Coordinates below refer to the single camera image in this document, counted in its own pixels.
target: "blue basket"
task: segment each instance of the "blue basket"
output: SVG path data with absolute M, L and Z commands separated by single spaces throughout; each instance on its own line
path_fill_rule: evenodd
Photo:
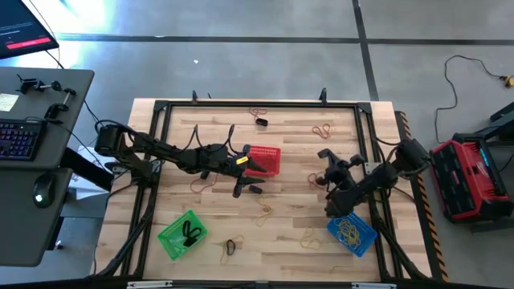
M 351 247 L 344 242 L 345 236 L 341 236 L 341 238 L 337 237 L 337 232 L 339 232 L 339 227 L 337 224 L 341 222 L 341 220 L 349 220 L 352 225 L 354 225 L 359 232 L 359 239 L 361 240 L 361 245 L 357 247 Z M 368 250 L 369 246 L 373 244 L 375 238 L 377 237 L 377 232 L 370 227 L 366 222 L 364 222 L 359 216 L 355 213 L 351 213 L 348 216 L 341 218 L 334 218 L 330 220 L 327 224 L 327 230 L 332 234 L 341 244 L 345 245 L 345 247 L 352 253 L 354 253 L 357 257 L 362 257 L 362 255 Z

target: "yellow plug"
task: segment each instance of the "yellow plug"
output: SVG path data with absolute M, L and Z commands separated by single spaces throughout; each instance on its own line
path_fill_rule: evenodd
M 501 76 L 500 79 L 504 81 L 506 88 L 514 87 L 514 77 L 512 75 Z

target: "red basket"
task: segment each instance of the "red basket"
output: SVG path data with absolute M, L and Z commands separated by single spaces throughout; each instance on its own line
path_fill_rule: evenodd
M 248 176 L 275 176 L 280 173 L 280 149 L 252 145 L 248 156 L 261 168 L 266 169 L 265 173 L 247 169 Z

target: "rgb keyboard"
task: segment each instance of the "rgb keyboard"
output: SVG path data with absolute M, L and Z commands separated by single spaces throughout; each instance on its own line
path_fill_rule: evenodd
M 46 126 L 46 121 L 0 119 L 0 161 L 34 160 Z

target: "sticky note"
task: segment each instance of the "sticky note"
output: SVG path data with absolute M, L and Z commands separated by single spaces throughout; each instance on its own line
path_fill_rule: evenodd
M 248 161 L 248 157 L 241 157 L 240 159 L 235 161 L 235 164 L 241 165 L 242 163 L 247 162 L 247 161 Z
M 0 112 L 10 112 L 14 104 L 16 104 L 16 100 L 18 100 L 17 95 L 0 93 Z

